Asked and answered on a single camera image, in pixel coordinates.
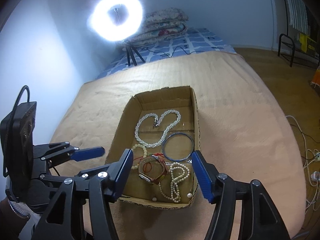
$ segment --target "blue checkered bed sheet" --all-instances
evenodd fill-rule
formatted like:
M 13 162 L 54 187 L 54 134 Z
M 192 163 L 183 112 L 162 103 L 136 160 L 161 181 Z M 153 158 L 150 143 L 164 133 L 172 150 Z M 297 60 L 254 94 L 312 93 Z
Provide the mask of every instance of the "blue checkered bed sheet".
M 138 48 L 138 51 L 146 62 L 152 62 L 171 56 L 178 57 L 186 55 L 183 49 L 186 53 L 196 54 L 211 50 L 236 53 L 231 45 L 225 44 L 221 38 L 205 28 L 189 28 L 187 33 L 183 36 L 149 44 L 146 47 Z M 141 59 L 136 54 L 134 55 L 138 66 L 143 64 Z M 133 67 L 136 66 L 132 63 L 128 66 L 126 52 L 123 52 L 112 63 L 110 63 L 102 73 L 99 74 L 97 79 Z

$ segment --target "beige blanket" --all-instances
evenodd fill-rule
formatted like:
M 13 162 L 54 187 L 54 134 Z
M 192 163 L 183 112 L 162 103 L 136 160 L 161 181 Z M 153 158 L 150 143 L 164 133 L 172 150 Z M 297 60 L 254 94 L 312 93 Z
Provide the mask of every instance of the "beige blanket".
M 199 109 L 201 152 L 234 180 L 262 181 L 290 236 L 304 220 L 306 186 L 292 130 L 268 88 L 240 55 L 211 51 L 163 59 L 84 84 L 52 142 L 108 152 L 124 106 L 136 93 L 190 85 Z M 103 165 L 106 156 L 57 167 L 62 175 Z M 111 211 L 120 239 L 204 239 L 214 205 L 199 190 L 186 209 L 157 210 L 118 201 Z M 91 231 L 89 209 L 85 229 Z M 231 239 L 237 239 L 237 201 Z

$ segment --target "ring light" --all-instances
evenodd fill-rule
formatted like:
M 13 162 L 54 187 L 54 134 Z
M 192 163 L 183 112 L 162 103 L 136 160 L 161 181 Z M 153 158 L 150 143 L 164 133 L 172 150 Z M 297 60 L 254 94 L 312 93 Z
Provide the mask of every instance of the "ring light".
M 116 26 L 111 21 L 108 11 L 117 4 L 123 4 L 128 9 L 128 19 Z M 109 41 L 121 41 L 134 34 L 142 20 L 142 6 L 138 0 L 102 0 L 91 17 L 92 28 Z

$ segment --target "jewelry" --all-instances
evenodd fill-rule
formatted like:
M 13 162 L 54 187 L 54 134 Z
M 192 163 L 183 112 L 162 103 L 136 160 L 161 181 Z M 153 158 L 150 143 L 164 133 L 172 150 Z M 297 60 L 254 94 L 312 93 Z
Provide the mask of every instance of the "jewelry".
M 174 177 L 173 171 L 176 169 L 182 170 L 182 175 L 179 175 L 178 177 Z M 184 181 L 185 179 L 187 179 L 190 176 L 190 170 L 186 165 L 183 165 L 178 162 L 174 162 L 170 165 L 169 172 L 171 174 L 171 179 L 172 179 L 171 183 L 170 183 L 171 197 L 168 197 L 166 194 L 163 193 L 160 183 L 159 183 L 159 190 L 160 190 L 160 193 L 165 198 L 172 200 L 175 203 L 179 203 L 181 201 L 181 197 L 180 197 L 180 190 L 179 190 L 178 183 Z
M 191 150 L 190 154 L 189 154 L 187 157 L 185 157 L 185 158 L 183 158 L 183 159 L 181 159 L 181 160 L 174 160 L 174 159 L 168 157 L 168 156 L 165 154 L 164 146 L 165 146 L 165 144 L 167 143 L 167 141 L 168 141 L 168 139 L 169 139 L 170 137 L 175 136 L 175 135 L 178 135 L 178 134 L 187 136 L 187 137 L 191 140 L 191 142 L 192 142 L 192 150 Z M 190 135 L 186 134 L 186 133 L 183 133 L 183 132 L 175 132 L 175 133 L 169 135 L 169 136 L 163 141 L 163 143 L 162 143 L 162 153 L 163 153 L 163 155 L 164 155 L 168 160 L 170 160 L 170 161 L 172 161 L 172 162 L 182 162 L 182 161 L 184 161 L 184 160 L 186 160 L 186 159 L 189 159 L 190 156 L 191 156 L 191 154 L 192 154 L 193 151 L 194 151 L 194 148 L 195 148 L 195 142 L 193 141 L 192 137 L 191 137 Z
M 135 144 L 134 146 L 132 146 L 131 150 L 133 151 L 135 148 L 140 147 L 143 150 L 143 158 L 147 157 L 148 151 L 146 149 L 145 146 L 141 145 L 141 144 Z M 131 169 L 132 170 L 136 170 L 139 167 L 139 163 L 135 166 L 132 166 Z
M 143 171 L 143 165 L 145 165 L 146 163 L 149 163 L 149 162 L 154 162 L 154 161 L 159 162 L 161 164 L 162 168 L 163 168 L 162 173 L 155 179 L 150 178 L 149 176 L 144 174 L 144 171 Z M 168 170 L 167 170 L 167 166 L 165 165 L 164 160 L 161 160 L 158 156 L 150 155 L 150 156 L 148 156 L 146 158 L 143 158 L 140 161 L 138 172 L 139 172 L 139 177 L 140 178 L 144 179 L 145 181 L 147 181 L 147 182 L 149 182 L 151 184 L 156 184 L 157 185 L 166 176 L 166 174 L 168 173 Z
M 139 135 L 138 135 L 138 132 L 139 132 L 139 127 L 140 125 L 142 124 L 142 122 L 144 120 L 146 120 L 148 117 L 154 117 L 155 118 L 155 122 L 153 124 L 154 127 L 158 127 L 160 125 L 160 123 L 162 122 L 163 118 L 167 115 L 167 114 L 170 114 L 170 113 L 174 113 L 177 115 L 177 120 L 174 121 L 173 123 L 169 124 L 168 127 L 164 130 L 162 136 L 161 136 L 161 139 L 156 142 L 156 143 L 146 143 L 144 141 L 142 141 L 140 138 L 139 138 Z M 176 126 L 179 122 L 180 122 L 180 119 L 181 119 L 181 115 L 179 113 L 179 111 L 177 110 L 173 110 L 173 109 L 170 109 L 170 110 L 167 110 L 165 111 L 163 114 L 161 114 L 160 118 L 158 119 L 158 115 L 157 114 L 153 114 L 153 113 L 150 113 L 150 114 L 146 114 L 144 117 L 142 117 L 138 123 L 137 123 L 137 126 L 136 126 L 136 129 L 134 131 L 134 136 L 136 138 L 136 140 L 141 143 L 142 145 L 144 145 L 146 148 L 156 148 L 158 146 L 160 146 L 162 144 L 162 142 L 164 141 L 165 137 L 167 136 L 167 133 L 168 131 Z

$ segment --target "white pearl necklace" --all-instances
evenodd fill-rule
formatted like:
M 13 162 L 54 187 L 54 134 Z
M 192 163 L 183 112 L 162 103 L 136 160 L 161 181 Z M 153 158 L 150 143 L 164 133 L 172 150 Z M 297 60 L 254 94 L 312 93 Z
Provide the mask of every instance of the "white pearl necklace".
M 141 144 L 135 144 L 134 146 L 132 146 L 131 150 L 133 151 L 137 147 L 142 148 L 142 150 L 143 150 L 143 158 L 147 157 L 148 151 L 147 151 L 146 147 L 141 145 Z M 139 168 L 139 163 L 137 165 L 131 167 L 132 170 L 136 170 L 138 168 Z
M 179 175 L 178 177 L 174 177 L 173 171 L 176 169 L 182 170 L 182 175 Z M 168 197 L 166 194 L 163 193 L 160 183 L 159 183 L 159 190 L 160 190 L 160 193 L 165 198 L 172 200 L 175 203 L 179 203 L 181 201 L 181 197 L 180 197 L 180 190 L 179 190 L 178 183 L 184 181 L 185 179 L 187 179 L 190 176 L 190 170 L 186 165 L 183 165 L 181 163 L 172 163 L 170 165 L 169 171 L 171 174 L 171 183 L 170 183 L 171 197 Z
M 155 118 L 154 126 L 157 127 L 157 126 L 160 125 L 160 123 L 162 122 L 163 118 L 164 118 L 167 114 L 170 114 L 170 113 L 176 114 L 176 115 L 177 115 L 177 120 L 168 125 L 168 127 L 164 130 L 164 132 L 163 132 L 163 134 L 162 134 L 162 136 L 161 136 L 161 139 L 160 139 L 158 142 L 156 142 L 156 143 L 151 143 L 151 144 L 150 144 L 150 143 L 146 143 L 146 142 L 142 141 L 142 140 L 139 138 L 139 135 L 138 135 L 139 127 L 140 127 L 140 125 L 142 124 L 142 122 L 143 122 L 144 120 L 146 120 L 148 117 L 152 117 L 152 116 L 153 116 L 153 117 Z M 157 114 L 153 114 L 153 113 L 146 114 L 146 115 L 145 115 L 144 117 L 142 117 L 142 118 L 139 120 L 139 122 L 137 123 L 136 129 L 135 129 L 135 131 L 134 131 L 134 136 L 135 136 L 136 140 L 137 140 L 139 143 L 141 143 L 142 145 L 144 145 L 146 148 L 156 148 L 156 147 L 160 146 L 160 145 L 163 143 L 163 141 L 164 141 L 165 137 L 167 136 L 167 133 L 169 132 L 169 130 L 170 130 L 172 127 L 176 126 L 176 125 L 180 122 L 180 119 L 181 119 L 181 115 L 180 115 L 179 111 L 173 110 L 173 109 L 170 109 L 170 110 L 165 111 L 163 114 L 161 114 L 161 116 L 160 116 L 159 119 L 158 119 L 158 115 L 157 115 Z

